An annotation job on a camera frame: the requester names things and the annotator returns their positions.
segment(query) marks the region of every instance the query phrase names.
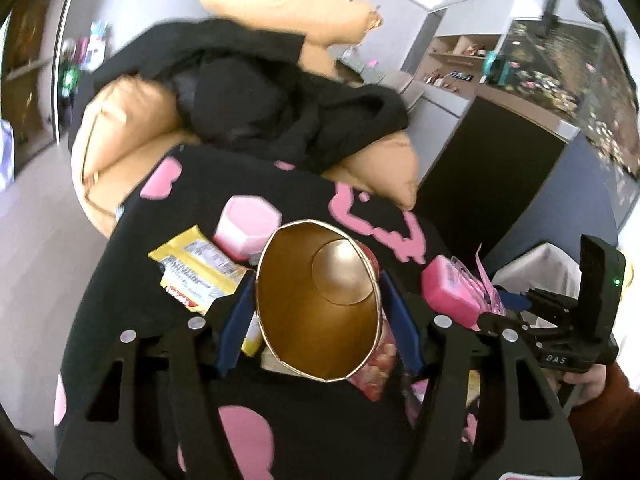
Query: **pink packaging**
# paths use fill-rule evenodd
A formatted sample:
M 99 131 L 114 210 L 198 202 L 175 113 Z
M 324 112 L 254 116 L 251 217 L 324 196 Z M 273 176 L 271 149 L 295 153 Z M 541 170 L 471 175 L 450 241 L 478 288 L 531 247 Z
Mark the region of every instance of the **pink packaging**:
M 440 314 L 446 314 L 465 328 L 478 322 L 482 307 L 461 272 L 442 255 L 422 272 L 422 297 Z
M 434 311 L 446 314 L 465 328 L 477 330 L 478 316 L 483 312 L 500 316 L 505 312 L 478 254 L 476 262 L 482 280 L 473 277 L 461 262 L 452 262 L 442 255 L 422 271 L 421 280 L 422 297 Z
M 386 318 L 382 322 L 380 342 L 373 354 L 360 370 L 348 380 L 356 386 L 369 400 L 380 400 L 389 375 L 396 367 L 396 340 L 391 333 L 391 326 Z

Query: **black cloth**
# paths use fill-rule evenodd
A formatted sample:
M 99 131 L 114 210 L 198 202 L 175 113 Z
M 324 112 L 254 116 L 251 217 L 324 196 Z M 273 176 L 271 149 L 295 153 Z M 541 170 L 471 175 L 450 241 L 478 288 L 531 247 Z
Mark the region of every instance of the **black cloth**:
M 176 93 L 186 125 L 203 141 L 315 173 L 408 126 L 395 91 L 300 70 L 303 41 L 229 20 L 156 25 L 82 78 L 69 147 L 96 93 L 136 73 Z
M 317 175 L 283 171 L 252 156 L 204 145 L 181 146 L 168 156 L 182 167 L 169 196 L 141 198 L 144 183 L 132 192 L 78 308 L 62 363 L 67 412 L 58 441 L 78 410 L 92 372 L 121 332 L 134 329 L 141 337 L 164 333 L 193 315 L 162 290 L 161 271 L 147 254 L 195 224 L 211 239 L 233 196 L 263 197 L 281 212 L 283 224 L 311 218 L 342 229 L 370 248 L 380 267 L 391 270 L 410 292 L 420 291 L 425 265 L 438 254 L 448 255 L 435 229 L 418 219 L 425 239 L 423 263 L 414 258 L 402 262 L 392 248 L 354 232 L 331 213 L 338 185 Z M 408 214 L 386 199 L 346 189 L 353 198 L 351 215 L 387 233 L 412 236 Z M 411 433 L 399 381 L 390 382 L 386 400 L 372 402 L 347 381 L 315 383 L 256 370 L 246 361 L 240 361 L 228 381 L 212 387 L 220 405 L 239 404 L 268 420 L 276 480 L 396 477 Z M 150 446 L 158 454 L 154 459 L 169 471 L 176 467 L 171 438 L 166 436 L 165 452 L 158 451 L 162 446 Z

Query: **red sleeve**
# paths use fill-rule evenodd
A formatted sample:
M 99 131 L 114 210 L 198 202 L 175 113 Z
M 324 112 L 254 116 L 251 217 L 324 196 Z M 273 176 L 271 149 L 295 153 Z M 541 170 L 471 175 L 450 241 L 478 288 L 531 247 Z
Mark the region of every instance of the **red sleeve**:
M 597 399 L 569 416 L 584 467 L 583 480 L 640 478 L 640 395 L 615 364 Z

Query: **beige cushion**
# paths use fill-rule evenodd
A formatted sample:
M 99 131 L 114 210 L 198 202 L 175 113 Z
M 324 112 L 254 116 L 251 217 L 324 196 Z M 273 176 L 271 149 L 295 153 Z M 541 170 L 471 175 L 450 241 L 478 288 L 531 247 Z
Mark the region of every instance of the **beige cushion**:
M 86 139 L 82 176 L 108 168 L 141 144 L 179 127 L 175 97 L 162 85 L 132 76 L 116 79 L 84 111 L 78 133 Z
M 89 221 L 104 236 L 111 236 L 117 223 L 116 209 L 162 156 L 178 144 L 199 142 L 198 137 L 185 130 L 162 134 L 113 164 L 98 175 L 95 182 L 91 180 L 76 188 L 80 205 Z
M 329 53 L 323 46 L 314 45 L 313 43 L 305 41 L 300 51 L 298 63 L 300 68 L 305 72 L 323 75 L 329 79 L 336 79 L 338 77 L 335 59 L 329 56 Z
M 123 76 L 87 106 L 71 153 L 78 200 L 105 236 L 115 226 L 118 205 L 180 142 L 197 141 L 179 130 L 175 97 L 154 82 Z
M 377 18 L 355 0 L 200 0 L 209 12 L 250 28 L 306 34 L 322 46 L 360 43 Z
M 396 132 L 345 158 L 322 176 L 386 197 L 409 211 L 418 190 L 418 156 L 407 134 Z

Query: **pink box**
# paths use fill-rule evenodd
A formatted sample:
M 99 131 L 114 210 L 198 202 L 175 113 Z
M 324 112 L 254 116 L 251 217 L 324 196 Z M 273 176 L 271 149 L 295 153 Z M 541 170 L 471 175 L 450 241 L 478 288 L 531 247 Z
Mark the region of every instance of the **pink box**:
M 451 261 L 441 254 L 422 271 L 422 297 L 440 314 L 446 314 L 465 328 L 473 328 L 484 312 L 476 299 L 475 284 L 463 276 Z

